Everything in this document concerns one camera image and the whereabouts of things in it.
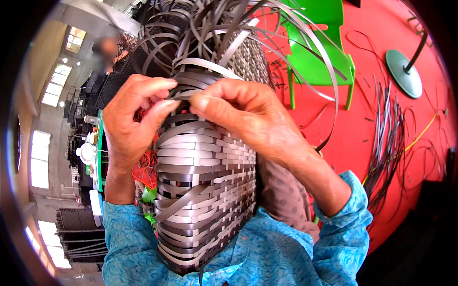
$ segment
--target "right hand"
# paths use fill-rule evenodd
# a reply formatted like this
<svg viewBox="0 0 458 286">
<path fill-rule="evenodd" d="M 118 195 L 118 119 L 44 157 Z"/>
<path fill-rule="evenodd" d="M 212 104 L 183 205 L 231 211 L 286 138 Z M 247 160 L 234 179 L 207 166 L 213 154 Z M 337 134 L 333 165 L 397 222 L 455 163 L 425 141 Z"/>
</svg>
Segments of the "right hand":
<svg viewBox="0 0 458 286">
<path fill-rule="evenodd" d="M 190 102 L 192 113 L 224 127 L 271 162 L 288 168 L 285 159 L 296 157 L 299 151 L 318 156 L 265 84 L 222 79 Z"/>
</svg>

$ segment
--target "blue patterned shirt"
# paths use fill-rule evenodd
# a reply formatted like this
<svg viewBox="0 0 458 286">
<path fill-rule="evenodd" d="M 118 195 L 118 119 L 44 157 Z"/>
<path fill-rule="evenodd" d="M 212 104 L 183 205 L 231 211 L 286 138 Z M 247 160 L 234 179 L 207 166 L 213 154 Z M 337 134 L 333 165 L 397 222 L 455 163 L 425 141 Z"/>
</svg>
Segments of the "blue patterned shirt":
<svg viewBox="0 0 458 286">
<path fill-rule="evenodd" d="M 205 267 L 202 285 L 357 285 L 356 272 L 369 248 L 366 226 L 372 221 L 367 196 L 350 171 L 340 177 L 352 195 L 343 209 L 326 217 L 320 240 L 272 219 L 259 207 L 256 215 Z M 199 285 L 199 273 L 183 277 L 161 264 L 158 241 L 138 207 L 104 203 L 108 254 L 106 285 Z"/>
</svg>

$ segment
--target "gray polka dot fabric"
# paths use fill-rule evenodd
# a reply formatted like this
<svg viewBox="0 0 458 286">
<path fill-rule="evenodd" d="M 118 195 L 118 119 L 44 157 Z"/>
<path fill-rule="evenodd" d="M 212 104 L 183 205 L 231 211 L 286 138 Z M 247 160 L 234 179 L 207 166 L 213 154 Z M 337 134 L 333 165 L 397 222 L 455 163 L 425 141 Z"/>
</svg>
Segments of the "gray polka dot fabric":
<svg viewBox="0 0 458 286">
<path fill-rule="evenodd" d="M 320 229 L 313 223 L 309 197 L 304 186 L 280 165 L 257 155 L 259 172 L 264 189 L 261 192 L 261 206 L 277 221 L 310 234 L 313 242 L 318 241 Z"/>
</svg>

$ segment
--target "blue sleeve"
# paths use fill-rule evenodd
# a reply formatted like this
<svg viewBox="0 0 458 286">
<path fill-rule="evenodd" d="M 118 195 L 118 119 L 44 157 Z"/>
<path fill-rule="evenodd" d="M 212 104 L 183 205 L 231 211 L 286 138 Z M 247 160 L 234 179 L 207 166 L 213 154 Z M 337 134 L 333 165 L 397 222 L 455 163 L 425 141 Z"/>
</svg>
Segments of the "blue sleeve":
<svg viewBox="0 0 458 286">
<path fill-rule="evenodd" d="M 104 202 L 104 227 L 108 254 L 102 275 L 106 285 L 144 285 L 154 278 L 154 270 L 167 273 L 156 259 L 158 241 L 151 223 L 137 206 Z"/>
<path fill-rule="evenodd" d="M 369 249 L 366 226 L 372 222 L 372 214 L 367 210 L 367 195 L 358 178 L 351 171 L 339 176 L 351 187 L 352 194 L 333 217 L 326 217 L 314 205 L 324 225 L 313 247 L 313 265 L 324 285 L 358 285 L 356 273 Z"/>
</svg>

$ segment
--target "lamp base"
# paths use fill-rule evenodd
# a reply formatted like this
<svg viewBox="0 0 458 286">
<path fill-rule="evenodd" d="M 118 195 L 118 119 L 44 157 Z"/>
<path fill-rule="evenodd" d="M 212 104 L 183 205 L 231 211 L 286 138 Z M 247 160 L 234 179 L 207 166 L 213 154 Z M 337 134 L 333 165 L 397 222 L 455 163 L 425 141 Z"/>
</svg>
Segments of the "lamp base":
<svg viewBox="0 0 458 286">
<path fill-rule="evenodd" d="M 412 66 L 408 72 L 405 71 L 410 60 L 397 50 L 388 50 L 385 60 L 391 76 L 402 91 L 413 99 L 419 98 L 423 93 L 423 86 L 417 69 Z"/>
</svg>

